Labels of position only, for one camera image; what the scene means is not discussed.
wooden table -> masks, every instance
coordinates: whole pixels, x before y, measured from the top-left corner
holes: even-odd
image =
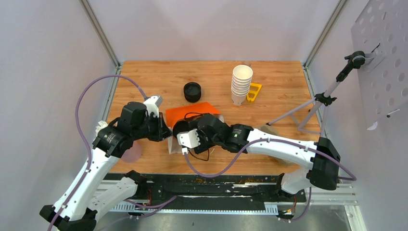
[[[245,102],[234,106],[231,102],[231,78],[237,61],[127,61],[123,65],[122,75],[132,78],[148,95],[160,94],[164,101],[160,111],[168,108],[186,106],[183,86],[188,82],[197,82],[202,87],[199,102],[209,102],[217,108],[227,124],[241,123],[254,128],[269,122],[310,99],[305,76],[300,62],[251,62],[254,71],[253,83],[262,84],[262,89],[253,103]],[[139,91],[127,80],[120,79],[115,91],[108,121],[120,116],[122,107],[129,101],[143,102]],[[312,105],[304,108],[295,117],[302,120]],[[281,136],[317,141],[319,136],[299,132],[295,123],[287,117],[273,127]],[[313,116],[305,129],[319,131],[316,116]],[[168,153],[167,141],[152,142],[139,140],[143,148],[142,158],[128,164],[121,160],[111,172],[140,173],[193,173],[181,154]],[[189,156],[191,163],[202,173],[214,174],[223,170],[235,154],[216,147],[208,162]],[[266,155],[242,154],[226,174],[269,174],[278,175],[292,172],[299,166],[283,166],[276,159]]]

black lid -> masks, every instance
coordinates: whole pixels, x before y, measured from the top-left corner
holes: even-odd
[[[187,101],[195,103],[201,98],[201,86],[198,83],[190,82],[184,85],[184,97]]]

orange sheet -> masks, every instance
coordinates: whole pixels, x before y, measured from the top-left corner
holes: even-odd
[[[177,121],[184,118],[184,116],[189,112],[196,113],[211,113],[211,114],[221,114],[219,110],[213,107],[210,103],[196,103],[184,107],[170,108],[166,110],[166,124],[167,126],[173,128]],[[189,114],[186,117],[196,116],[195,114]]]

black clamp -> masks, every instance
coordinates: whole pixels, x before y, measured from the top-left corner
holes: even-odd
[[[336,81],[342,82],[353,69],[360,69],[366,61],[365,57],[366,55],[362,51],[356,51],[353,54],[346,56],[344,59],[347,60],[347,65],[337,75]]]
[[[327,106],[329,106],[332,102],[334,102],[335,100],[337,100],[337,98],[336,97],[331,97],[331,96],[328,96],[328,97],[325,97],[324,96],[324,92],[323,93],[320,93],[320,94],[316,94],[315,95],[315,100],[316,101],[319,101],[319,102],[321,102],[321,103],[323,103],[326,107]]]
[[[135,182],[135,184],[138,185],[135,197],[141,197],[146,193],[147,178],[144,175],[140,174],[139,172],[136,172],[135,170],[132,170],[124,174],[124,177],[132,179]]]

cable tie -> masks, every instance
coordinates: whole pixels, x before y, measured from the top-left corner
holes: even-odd
[[[307,143],[307,144],[305,145],[305,152],[307,152],[307,151],[309,150],[309,147],[310,147],[310,144]]]

